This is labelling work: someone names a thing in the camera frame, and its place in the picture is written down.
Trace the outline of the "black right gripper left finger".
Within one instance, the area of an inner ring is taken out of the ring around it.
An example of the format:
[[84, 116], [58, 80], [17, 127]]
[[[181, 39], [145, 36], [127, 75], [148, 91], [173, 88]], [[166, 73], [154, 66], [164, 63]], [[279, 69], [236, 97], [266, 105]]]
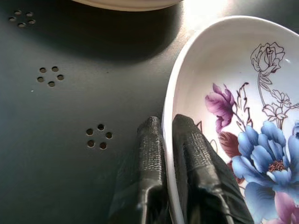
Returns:
[[168, 223], [164, 140], [157, 117], [140, 124], [135, 148], [120, 165], [112, 199], [112, 223]]

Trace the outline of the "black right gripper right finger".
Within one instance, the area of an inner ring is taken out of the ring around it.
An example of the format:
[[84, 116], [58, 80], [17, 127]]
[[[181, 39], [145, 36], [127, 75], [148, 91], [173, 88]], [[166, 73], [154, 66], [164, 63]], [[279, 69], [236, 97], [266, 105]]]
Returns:
[[253, 218], [232, 172], [193, 119], [176, 115], [172, 137], [185, 223], [252, 224]]

